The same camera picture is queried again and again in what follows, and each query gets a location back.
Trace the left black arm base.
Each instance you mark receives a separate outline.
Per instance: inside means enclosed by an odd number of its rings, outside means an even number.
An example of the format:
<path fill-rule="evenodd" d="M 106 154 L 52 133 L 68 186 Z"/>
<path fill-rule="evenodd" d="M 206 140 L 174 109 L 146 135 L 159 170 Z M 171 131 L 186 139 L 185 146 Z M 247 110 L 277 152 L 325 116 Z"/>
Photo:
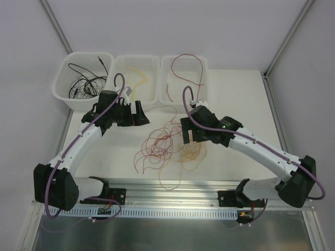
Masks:
<path fill-rule="evenodd" d="M 94 196 L 94 198 L 99 198 L 99 200 L 94 200 L 91 197 L 88 197 L 84 200 L 80 200 L 80 204 L 108 204 L 110 201 L 107 199 L 112 199 L 117 201 L 120 205 L 125 204 L 127 189 L 125 188 L 107 188 L 106 193 L 102 193 L 99 196 Z"/>

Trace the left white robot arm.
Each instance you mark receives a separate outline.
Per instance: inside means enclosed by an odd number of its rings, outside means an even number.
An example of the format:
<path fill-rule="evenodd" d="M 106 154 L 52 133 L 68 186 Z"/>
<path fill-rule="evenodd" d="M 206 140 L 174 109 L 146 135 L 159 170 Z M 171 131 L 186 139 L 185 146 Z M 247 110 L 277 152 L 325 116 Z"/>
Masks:
<path fill-rule="evenodd" d="M 35 200 L 47 206 L 69 211 L 77 202 L 105 203 L 111 198 L 108 181 L 90 176 L 76 180 L 74 175 L 91 147 L 108 129 L 143 126 L 150 121 L 141 101 L 131 104 L 115 91 L 104 90 L 81 119 L 81 125 L 72 142 L 47 164 L 38 164 L 33 170 Z"/>

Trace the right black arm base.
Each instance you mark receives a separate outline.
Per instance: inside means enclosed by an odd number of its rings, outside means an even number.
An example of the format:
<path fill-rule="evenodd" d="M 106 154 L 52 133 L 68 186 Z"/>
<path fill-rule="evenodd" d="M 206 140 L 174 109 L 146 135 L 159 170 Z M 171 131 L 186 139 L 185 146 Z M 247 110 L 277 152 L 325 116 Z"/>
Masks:
<path fill-rule="evenodd" d="M 238 202 L 236 200 L 236 195 L 233 190 L 220 190 L 217 192 L 218 195 L 218 204 L 220 207 L 236 207 L 238 208 Z"/>

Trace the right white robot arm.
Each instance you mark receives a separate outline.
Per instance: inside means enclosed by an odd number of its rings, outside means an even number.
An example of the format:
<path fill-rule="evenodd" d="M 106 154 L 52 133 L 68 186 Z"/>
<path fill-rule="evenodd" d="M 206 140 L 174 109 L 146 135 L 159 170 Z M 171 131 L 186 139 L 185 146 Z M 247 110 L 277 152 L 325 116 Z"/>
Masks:
<path fill-rule="evenodd" d="M 211 141 L 250 157 L 275 174 L 270 179 L 243 179 L 234 192 L 238 206 L 245 207 L 259 199 L 280 198 L 294 208 L 303 207 L 316 183 L 314 158 L 298 157 L 268 146 L 239 121 L 229 116 L 219 120 L 205 106 L 192 109 L 180 122 L 185 144 Z"/>

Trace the middle white mesh basket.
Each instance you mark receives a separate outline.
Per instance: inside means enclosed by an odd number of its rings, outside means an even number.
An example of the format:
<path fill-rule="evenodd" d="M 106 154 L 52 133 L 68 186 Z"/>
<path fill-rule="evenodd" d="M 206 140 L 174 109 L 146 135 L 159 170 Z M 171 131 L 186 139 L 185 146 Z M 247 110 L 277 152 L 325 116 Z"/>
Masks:
<path fill-rule="evenodd" d="M 155 55 L 120 55 L 115 58 L 114 74 L 125 77 L 132 89 L 131 102 L 141 101 L 145 111 L 158 105 L 160 59 Z"/>

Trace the white mesh basket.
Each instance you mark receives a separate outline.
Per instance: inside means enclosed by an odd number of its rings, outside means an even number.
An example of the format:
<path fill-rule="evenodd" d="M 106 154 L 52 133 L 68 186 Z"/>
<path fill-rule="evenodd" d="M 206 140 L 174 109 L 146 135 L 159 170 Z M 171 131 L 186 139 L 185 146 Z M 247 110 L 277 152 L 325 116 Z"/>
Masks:
<path fill-rule="evenodd" d="M 192 54 L 165 55 L 160 63 L 159 102 L 184 112 L 182 92 L 190 86 L 194 99 L 210 101 L 207 60 Z"/>
<path fill-rule="evenodd" d="M 160 59 L 155 55 L 120 55 L 115 58 L 114 74 L 125 77 L 132 89 L 131 102 L 141 101 L 145 111 L 158 105 Z"/>

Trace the right white mesh basket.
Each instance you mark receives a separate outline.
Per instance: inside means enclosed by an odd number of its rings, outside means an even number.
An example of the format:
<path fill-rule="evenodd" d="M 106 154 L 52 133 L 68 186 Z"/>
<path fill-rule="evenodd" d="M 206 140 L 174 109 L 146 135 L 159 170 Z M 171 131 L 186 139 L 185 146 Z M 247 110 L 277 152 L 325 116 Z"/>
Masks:
<path fill-rule="evenodd" d="M 160 63 L 159 102 L 184 112 L 182 92 L 190 86 L 194 99 L 210 101 L 207 60 L 192 54 L 165 55 Z"/>

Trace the left white solid basket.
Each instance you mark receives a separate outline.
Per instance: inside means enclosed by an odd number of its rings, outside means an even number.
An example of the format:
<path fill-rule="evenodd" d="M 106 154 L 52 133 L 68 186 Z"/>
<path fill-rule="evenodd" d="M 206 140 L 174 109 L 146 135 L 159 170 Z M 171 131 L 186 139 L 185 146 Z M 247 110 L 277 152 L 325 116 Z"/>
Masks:
<path fill-rule="evenodd" d="M 52 94 L 74 111 L 87 112 L 100 92 L 111 86 L 115 65 L 108 52 L 73 52 L 62 61 Z"/>

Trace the aluminium mounting rail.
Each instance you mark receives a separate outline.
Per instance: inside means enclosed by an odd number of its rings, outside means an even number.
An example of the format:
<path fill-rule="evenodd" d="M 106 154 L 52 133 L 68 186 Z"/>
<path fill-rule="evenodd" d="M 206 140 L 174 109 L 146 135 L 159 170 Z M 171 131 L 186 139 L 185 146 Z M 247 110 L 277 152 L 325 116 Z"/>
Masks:
<path fill-rule="evenodd" d="M 217 192 L 220 190 L 233 190 L 237 188 L 235 181 L 172 181 L 162 183 L 156 180 L 141 179 L 107 179 L 110 188 L 125 188 L 126 199 L 124 205 L 144 204 L 149 206 L 172 207 L 177 204 L 205 205 L 218 204 Z M 263 208 L 265 199 L 250 200 L 246 196 L 237 199 L 237 209 Z"/>

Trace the right aluminium frame post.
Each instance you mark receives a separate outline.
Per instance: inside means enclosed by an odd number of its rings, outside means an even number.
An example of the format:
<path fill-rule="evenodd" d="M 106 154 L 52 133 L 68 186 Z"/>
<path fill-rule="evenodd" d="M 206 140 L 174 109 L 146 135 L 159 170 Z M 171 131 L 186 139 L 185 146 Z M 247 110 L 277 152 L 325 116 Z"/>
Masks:
<path fill-rule="evenodd" d="M 281 125 L 280 116 L 278 114 L 278 109 L 276 105 L 276 101 L 274 98 L 274 94 L 271 90 L 271 83 L 270 83 L 270 75 L 275 70 L 276 66 L 280 62 L 282 56 L 285 54 L 287 48 L 289 47 L 291 41 L 293 40 L 296 32 L 299 30 L 302 22 L 310 12 L 310 9 L 314 5 L 315 0 L 307 0 L 304 2 L 301 10 L 299 11 L 297 17 L 295 18 L 294 22 L 290 26 L 287 34 L 285 35 L 284 39 L 282 40 L 279 48 L 277 49 L 274 57 L 272 58 L 269 66 L 266 70 L 261 74 L 262 81 L 265 89 L 265 93 L 269 102 L 270 110 L 272 113 L 273 121 L 276 128 L 276 133 L 278 136 L 278 140 L 280 143 L 280 147 L 282 150 L 288 150 L 287 142 L 285 139 L 285 134 Z"/>

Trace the aluminium frame post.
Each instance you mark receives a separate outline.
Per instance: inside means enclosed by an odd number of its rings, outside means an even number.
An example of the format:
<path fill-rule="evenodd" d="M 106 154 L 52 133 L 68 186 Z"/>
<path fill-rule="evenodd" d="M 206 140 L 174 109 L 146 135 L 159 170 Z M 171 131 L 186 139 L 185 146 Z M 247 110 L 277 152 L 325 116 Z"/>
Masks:
<path fill-rule="evenodd" d="M 48 0 L 38 0 L 66 54 L 73 52 Z"/>
<path fill-rule="evenodd" d="M 270 75 L 275 70 L 276 66 L 280 62 L 282 56 L 285 54 L 287 48 L 289 47 L 291 41 L 293 40 L 296 32 L 299 30 L 302 22 L 310 12 L 310 9 L 314 5 L 315 0 L 307 0 L 304 2 L 301 10 L 299 11 L 297 17 L 295 18 L 294 22 L 290 26 L 287 34 L 285 35 L 284 39 L 282 40 L 279 48 L 277 49 L 274 57 L 272 58 L 269 66 L 266 70 L 261 74 L 262 81 L 265 89 L 265 93 L 269 102 L 270 110 L 272 113 L 273 121 L 276 128 L 276 133 L 278 136 L 278 140 L 280 143 L 280 147 L 282 150 L 288 150 L 287 142 L 285 139 L 285 134 L 281 125 L 280 116 L 278 114 L 278 109 L 276 105 L 276 101 L 274 98 L 274 94 L 271 90 L 271 83 L 270 83 Z"/>

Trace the left aluminium frame post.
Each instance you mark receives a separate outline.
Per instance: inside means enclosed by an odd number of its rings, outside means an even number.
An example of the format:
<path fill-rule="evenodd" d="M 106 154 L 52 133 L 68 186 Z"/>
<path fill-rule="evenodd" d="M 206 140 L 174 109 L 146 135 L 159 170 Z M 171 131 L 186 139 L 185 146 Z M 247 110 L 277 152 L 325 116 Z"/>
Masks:
<path fill-rule="evenodd" d="M 66 54 L 73 52 L 48 0 L 38 0 Z"/>

